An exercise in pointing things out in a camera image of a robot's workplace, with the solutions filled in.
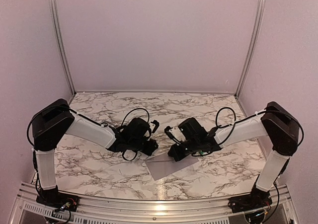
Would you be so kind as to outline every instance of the metal frame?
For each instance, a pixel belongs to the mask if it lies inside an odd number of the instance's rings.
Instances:
[[[75,96],[76,91],[75,91],[74,83],[73,83],[70,68],[69,68],[69,63],[66,57],[66,52],[65,52],[65,48],[63,44],[56,0],[49,0],[49,1],[50,1],[50,9],[51,9],[51,14],[53,19],[53,27],[54,27],[57,45],[58,45],[58,49],[59,49],[61,60],[62,60],[65,77],[66,77],[69,89],[72,93],[72,96]]]
[[[260,28],[261,28],[261,24],[262,24],[262,20],[263,20],[264,9],[265,9],[265,1],[266,0],[258,0],[253,33],[252,33],[251,41],[250,41],[250,44],[249,44],[249,48],[248,48],[248,53],[247,53],[247,56],[246,56],[245,64],[244,64],[244,67],[243,67],[243,70],[242,70],[242,74],[241,74],[241,77],[240,77],[239,82],[238,82],[237,90],[235,92],[235,96],[236,97],[239,97],[241,92],[242,92],[242,89],[243,89],[245,81],[246,81],[246,76],[247,76],[250,64],[252,62],[252,58],[253,58],[256,42],[257,42],[257,39],[258,39],[258,36],[259,36],[259,32],[260,32]]]
[[[280,204],[286,207],[285,213],[298,224],[291,197],[286,185],[279,187]],[[88,220],[103,220],[114,224],[136,224],[136,223],[178,223],[178,224],[203,224],[213,223],[215,220],[224,220],[233,214],[228,207],[228,199],[231,196],[218,198],[205,198],[196,200],[177,201],[146,201],[127,200],[117,198],[93,197],[79,195],[79,206],[72,213],[71,223],[90,223]],[[37,193],[32,184],[22,183],[9,219],[10,224],[18,224],[21,220],[23,210],[50,216],[53,208],[36,203]],[[271,190],[273,206],[277,203],[275,188]]]

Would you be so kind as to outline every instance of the back wall panel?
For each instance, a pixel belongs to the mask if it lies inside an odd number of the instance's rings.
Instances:
[[[258,0],[57,0],[76,90],[235,93]]]

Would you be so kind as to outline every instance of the marble table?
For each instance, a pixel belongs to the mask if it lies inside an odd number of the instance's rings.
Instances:
[[[173,142],[164,134],[188,117],[195,117],[206,130],[215,124],[217,111],[229,106],[243,118],[233,96],[198,93],[79,93],[71,107],[98,122],[119,126],[124,116],[137,107],[146,108],[151,120],[160,122],[153,136],[159,149],[169,150]],[[134,116],[144,116],[137,111]],[[231,122],[230,111],[222,112],[219,123]],[[240,142],[200,157],[199,162],[154,181],[145,163],[149,157],[139,153],[132,162],[120,153],[78,137],[65,135],[55,152],[57,183],[60,190],[124,199],[184,200],[239,194],[251,190],[265,159],[257,140]]]

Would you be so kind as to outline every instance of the white wall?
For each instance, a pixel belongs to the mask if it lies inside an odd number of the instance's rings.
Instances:
[[[26,127],[55,99],[70,99],[48,0],[0,0],[0,217],[7,223],[33,171]]]
[[[77,90],[235,93],[258,0],[57,0]]]
[[[303,125],[304,143],[280,183],[287,182],[301,224],[318,212],[318,0],[266,0],[266,11],[241,102],[248,114],[277,101]],[[269,140],[261,140],[267,153]]]

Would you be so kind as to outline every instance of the marble surface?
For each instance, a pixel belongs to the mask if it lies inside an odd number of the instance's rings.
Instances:
[[[164,128],[177,126],[195,117],[206,130],[215,124],[217,111],[232,107],[243,118],[233,96],[194,93],[80,93],[71,107],[98,122],[117,127],[130,110],[146,108],[151,120],[160,122],[153,136],[159,144],[154,155],[167,152],[173,142]],[[144,116],[136,111],[128,116]],[[231,122],[229,111],[222,112],[219,123]],[[154,181],[147,169],[145,154],[133,162],[124,161],[121,153],[106,149],[78,137],[65,135],[55,152],[57,183],[60,190],[80,194],[145,200],[181,200],[219,197],[251,190],[265,159],[256,140],[240,142],[200,157],[199,162]]]

